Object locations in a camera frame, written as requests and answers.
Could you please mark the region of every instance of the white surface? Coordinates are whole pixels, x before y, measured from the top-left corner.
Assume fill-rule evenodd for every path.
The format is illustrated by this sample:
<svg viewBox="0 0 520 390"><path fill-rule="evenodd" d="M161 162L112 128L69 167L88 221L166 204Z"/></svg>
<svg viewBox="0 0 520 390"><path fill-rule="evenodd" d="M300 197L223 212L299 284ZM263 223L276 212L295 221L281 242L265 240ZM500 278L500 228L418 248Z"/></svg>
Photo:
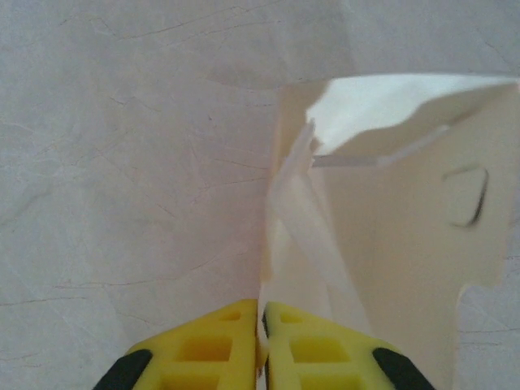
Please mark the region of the white surface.
<svg viewBox="0 0 520 390"><path fill-rule="evenodd" d="M0 4L0 388L91 388L258 288L277 88L520 71L514 0ZM461 305L461 388L518 387L520 230Z"/></svg>

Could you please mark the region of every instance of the black rubber grip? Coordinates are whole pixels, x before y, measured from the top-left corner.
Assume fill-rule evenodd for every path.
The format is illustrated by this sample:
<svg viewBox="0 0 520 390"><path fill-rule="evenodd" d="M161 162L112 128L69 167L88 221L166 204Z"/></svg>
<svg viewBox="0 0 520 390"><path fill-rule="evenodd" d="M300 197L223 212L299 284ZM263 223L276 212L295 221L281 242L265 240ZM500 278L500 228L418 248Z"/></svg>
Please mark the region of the black rubber grip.
<svg viewBox="0 0 520 390"><path fill-rule="evenodd" d="M269 358L266 360L266 365L263 367L266 373L266 390L269 390Z"/></svg>
<svg viewBox="0 0 520 390"><path fill-rule="evenodd" d="M119 358L93 390L132 390L152 357L148 349L139 349Z"/></svg>
<svg viewBox="0 0 520 390"><path fill-rule="evenodd" d="M263 331L266 333L267 338L269 338L269 326L267 324L267 308L264 309L263 315L262 315L262 325L263 325Z"/></svg>
<svg viewBox="0 0 520 390"><path fill-rule="evenodd" d="M406 356L386 348L374 349L372 356L396 390L435 390Z"/></svg>

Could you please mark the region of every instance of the white cardboard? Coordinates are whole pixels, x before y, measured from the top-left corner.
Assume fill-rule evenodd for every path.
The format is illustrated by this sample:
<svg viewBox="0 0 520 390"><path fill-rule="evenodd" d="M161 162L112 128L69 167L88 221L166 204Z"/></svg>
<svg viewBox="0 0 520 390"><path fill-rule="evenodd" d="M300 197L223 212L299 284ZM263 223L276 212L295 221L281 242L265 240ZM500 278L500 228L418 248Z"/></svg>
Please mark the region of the white cardboard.
<svg viewBox="0 0 520 390"><path fill-rule="evenodd" d="M457 300L495 283L505 256L519 112L504 77L287 87L259 312L282 301L383 338L452 388ZM324 154L336 162L312 167Z"/></svg>

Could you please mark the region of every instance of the folded paper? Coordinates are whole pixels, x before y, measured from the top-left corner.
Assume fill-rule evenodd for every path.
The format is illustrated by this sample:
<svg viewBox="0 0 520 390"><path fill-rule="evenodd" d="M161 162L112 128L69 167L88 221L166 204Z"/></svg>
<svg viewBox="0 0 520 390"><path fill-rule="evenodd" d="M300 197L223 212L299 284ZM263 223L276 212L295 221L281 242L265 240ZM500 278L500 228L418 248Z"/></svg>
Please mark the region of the folded paper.
<svg viewBox="0 0 520 390"><path fill-rule="evenodd" d="M258 311L281 301L382 338L453 388L458 298L493 285L505 256L519 113L505 77L287 87Z"/></svg>

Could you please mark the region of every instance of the cutout hole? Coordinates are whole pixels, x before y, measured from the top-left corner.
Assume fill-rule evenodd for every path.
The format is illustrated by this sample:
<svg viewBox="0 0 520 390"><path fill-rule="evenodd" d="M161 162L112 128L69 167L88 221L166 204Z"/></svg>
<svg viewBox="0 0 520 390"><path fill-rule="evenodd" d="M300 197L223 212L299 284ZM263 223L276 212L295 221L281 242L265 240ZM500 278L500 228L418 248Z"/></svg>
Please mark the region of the cutout hole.
<svg viewBox="0 0 520 390"><path fill-rule="evenodd" d="M365 390L366 386L356 375L301 375L301 390Z"/></svg>
<svg viewBox="0 0 520 390"><path fill-rule="evenodd" d="M227 362L232 340L225 336L201 336L186 340L180 347L178 362Z"/></svg>
<svg viewBox="0 0 520 390"><path fill-rule="evenodd" d="M482 167L464 167L443 176L445 214L450 225L468 228L479 221L488 180L488 171Z"/></svg>
<svg viewBox="0 0 520 390"><path fill-rule="evenodd" d="M297 315L290 313L282 313L279 315L279 319L282 323L303 323L303 319Z"/></svg>
<svg viewBox="0 0 520 390"><path fill-rule="evenodd" d="M217 390L217 375L176 375L168 378L161 390Z"/></svg>
<svg viewBox="0 0 520 390"><path fill-rule="evenodd" d="M331 337L298 337L290 343L295 363L347 362L349 356Z"/></svg>
<svg viewBox="0 0 520 390"><path fill-rule="evenodd" d="M224 315L220 321L238 321L241 319L241 313L240 312L234 312L234 313L228 313Z"/></svg>

